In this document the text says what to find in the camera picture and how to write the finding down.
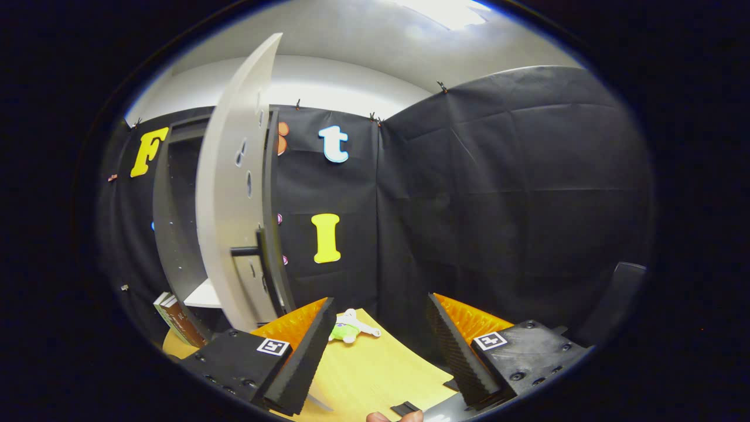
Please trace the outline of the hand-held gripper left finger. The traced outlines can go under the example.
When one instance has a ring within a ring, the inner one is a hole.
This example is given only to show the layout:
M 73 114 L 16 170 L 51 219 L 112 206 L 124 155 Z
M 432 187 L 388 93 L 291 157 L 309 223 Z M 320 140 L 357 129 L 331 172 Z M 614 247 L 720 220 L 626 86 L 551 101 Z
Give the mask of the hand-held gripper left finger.
M 298 415 L 335 325 L 334 303 L 324 297 L 251 333 L 228 329 L 178 364 L 243 404 Z

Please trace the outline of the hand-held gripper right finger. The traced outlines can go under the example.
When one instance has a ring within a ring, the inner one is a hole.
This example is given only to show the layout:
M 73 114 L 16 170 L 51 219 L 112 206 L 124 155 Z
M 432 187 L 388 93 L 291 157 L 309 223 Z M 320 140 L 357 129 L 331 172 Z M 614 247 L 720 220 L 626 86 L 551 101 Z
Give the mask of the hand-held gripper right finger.
M 426 315 L 458 392 L 472 410 L 528 396 L 592 351 L 536 320 L 512 324 L 437 293 L 428 295 Z

